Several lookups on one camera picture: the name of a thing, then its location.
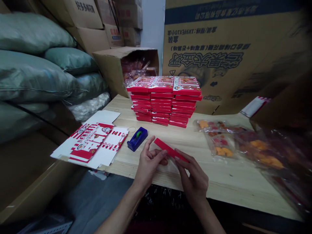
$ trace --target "wooden table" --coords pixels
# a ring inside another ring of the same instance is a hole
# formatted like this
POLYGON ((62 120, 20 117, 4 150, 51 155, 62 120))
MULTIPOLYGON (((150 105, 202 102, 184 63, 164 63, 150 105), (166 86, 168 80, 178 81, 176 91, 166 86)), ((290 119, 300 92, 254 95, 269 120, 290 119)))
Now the wooden table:
MULTIPOLYGON (((209 188, 207 197, 231 204, 244 206, 250 209, 279 215, 285 218, 301 220, 298 213, 287 203, 287 201, 273 188, 273 186, 254 168, 247 160, 215 161, 211 156, 207 140, 203 133, 198 132, 195 120, 227 120, 231 124, 242 124, 251 128, 249 120, 241 114, 211 116, 194 113, 189 120, 187 128, 175 126, 162 126, 155 123, 137 121, 134 112, 130 109, 132 103, 128 98, 116 96, 104 109, 121 113, 114 121, 118 127, 129 129, 124 144, 119 150, 114 163, 109 167, 102 166, 105 170, 117 175, 134 178, 139 163, 139 155, 145 141, 132 152, 127 147, 133 134, 143 127, 148 130, 149 137, 155 135, 172 148, 193 156, 204 172, 209 176, 209 188)), ((151 149, 159 148, 154 143, 151 149)), ((153 183, 183 190, 180 175, 173 173, 173 163, 168 167, 159 166, 153 183)))

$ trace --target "white wall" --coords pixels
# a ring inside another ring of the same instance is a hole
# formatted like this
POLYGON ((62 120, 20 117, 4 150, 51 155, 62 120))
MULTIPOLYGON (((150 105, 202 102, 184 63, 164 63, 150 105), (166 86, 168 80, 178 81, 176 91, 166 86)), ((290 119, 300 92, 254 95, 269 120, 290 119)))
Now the white wall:
POLYGON ((142 0, 143 30, 141 47, 158 50, 159 75, 163 72, 163 33, 166 0, 142 0))

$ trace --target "green sack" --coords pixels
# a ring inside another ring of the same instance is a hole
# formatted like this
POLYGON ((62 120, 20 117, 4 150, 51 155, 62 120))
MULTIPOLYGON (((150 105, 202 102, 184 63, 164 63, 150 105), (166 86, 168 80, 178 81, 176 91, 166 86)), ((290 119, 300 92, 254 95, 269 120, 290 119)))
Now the green sack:
POLYGON ((89 99, 99 96, 108 90, 107 83, 104 81, 99 73, 90 73, 76 76, 79 83, 79 90, 77 89, 65 101, 67 105, 77 105, 89 99))
MULTIPOLYGON (((46 103, 21 104, 47 121, 55 118, 46 103)), ((42 127, 43 121, 5 102, 0 102, 0 144, 34 132, 42 127)))
POLYGON ((44 58, 72 75, 98 71, 94 59, 87 53, 75 48, 51 48, 45 52, 44 58))
POLYGON ((46 59, 0 50, 0 101, 57 101, 77 88, 75 77, 46 59))
POLYGON ((0 14, 0 49, 40 54, 52 47, 75 47, 73 37, 34 13, 0 14))

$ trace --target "hand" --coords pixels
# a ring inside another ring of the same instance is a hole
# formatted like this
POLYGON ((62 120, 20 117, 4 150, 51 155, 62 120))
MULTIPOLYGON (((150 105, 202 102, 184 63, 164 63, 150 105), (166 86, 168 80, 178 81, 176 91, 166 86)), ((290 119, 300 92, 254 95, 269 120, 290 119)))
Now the hand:
POLYGON ((207 202, 206 192, 208 190, 209 178, 196 162, 195 158, 178 149, 175 149, 175 151, 189 161, 188 163, 175 157, 186 198, 194 211, 198 212, 207 202))
POLYGON ((164 166, 168 164, 168 155, 166 150, 161 151, 154 149, 149 151, 150 144, 154 139, 155 136, 152 136, 144 145, 144 148, 140 154, 139 166, 137 168, 136 176, 133 182, 133 185, 143 192, 142 196, 151 186, 158 164, 164 166))

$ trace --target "forearm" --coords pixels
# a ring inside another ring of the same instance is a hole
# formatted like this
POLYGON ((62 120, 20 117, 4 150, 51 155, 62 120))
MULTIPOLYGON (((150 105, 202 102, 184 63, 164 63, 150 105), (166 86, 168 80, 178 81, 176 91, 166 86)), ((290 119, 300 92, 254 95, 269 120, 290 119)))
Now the forearm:
POLYGON ((136 208, 143 197, 143 191, 132 185, 119 202, 116 209, 97 229, 96 234, 122 234, 126 231, 136 208))
POLYGON ((195 210, 195 213, 197 214, 197 217, 199 218, 206 233, 225 233, 207 200, 205 204, 195 210))

